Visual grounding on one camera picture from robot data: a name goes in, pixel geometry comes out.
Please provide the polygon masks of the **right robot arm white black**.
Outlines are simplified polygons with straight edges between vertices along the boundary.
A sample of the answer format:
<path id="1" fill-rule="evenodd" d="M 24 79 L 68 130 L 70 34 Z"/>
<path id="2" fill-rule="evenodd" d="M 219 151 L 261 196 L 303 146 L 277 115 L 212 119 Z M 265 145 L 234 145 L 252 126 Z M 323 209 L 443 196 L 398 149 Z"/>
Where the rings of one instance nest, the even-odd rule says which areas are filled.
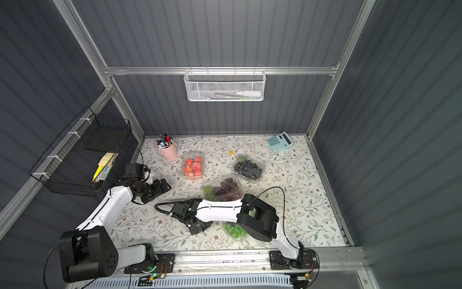
<path id="1" fill-rule="evenodd" d="M 286 235 L 284 219 L 274 207 L 254 195 L 245 194 L 241 199 L 227 202 L 205 199 L 163 202 L 155 204 L 155 209 L 179 220 L 192 235 L 205 231 L 214 222 L 237 224 L 256 240 L 272 243 L 287 260 L 303 262 L 303 244 Z"/>

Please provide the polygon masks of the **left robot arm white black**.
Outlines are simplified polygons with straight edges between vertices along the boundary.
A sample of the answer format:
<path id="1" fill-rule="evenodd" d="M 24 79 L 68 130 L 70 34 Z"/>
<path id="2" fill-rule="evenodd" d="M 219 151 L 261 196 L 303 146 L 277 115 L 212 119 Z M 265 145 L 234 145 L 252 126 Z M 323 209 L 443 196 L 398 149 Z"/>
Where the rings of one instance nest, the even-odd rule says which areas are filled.
<path id="1" fill-rule="evenodd" d="M 126 173 L 73 231 L 64 232 L 58 244 L 63 280 L 70 284 L 111 276 L 123 269 L 128 274 L 157 270 L 158 259 L 150 243 L 116 248 L 110 233 L 123 209 L 137 198 L 146 205 L 171 190 L 165 179 L 153 179 L 150 169 L 128 164 Z"/>

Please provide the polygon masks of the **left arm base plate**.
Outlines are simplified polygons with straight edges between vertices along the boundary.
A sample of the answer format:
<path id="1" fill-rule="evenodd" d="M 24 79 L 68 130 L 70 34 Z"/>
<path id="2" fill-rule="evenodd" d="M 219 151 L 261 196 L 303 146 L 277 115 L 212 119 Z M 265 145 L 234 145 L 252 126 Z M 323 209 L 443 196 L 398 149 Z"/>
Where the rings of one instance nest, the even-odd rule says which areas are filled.
<path id="1" fill-rule="evenodd" d="M 161 273 L 172 273 L 175 257 L 175 254 L 148 255 L 143 262 L 126 267 L 124 274 L 144 273 L 159 275 Z"/>

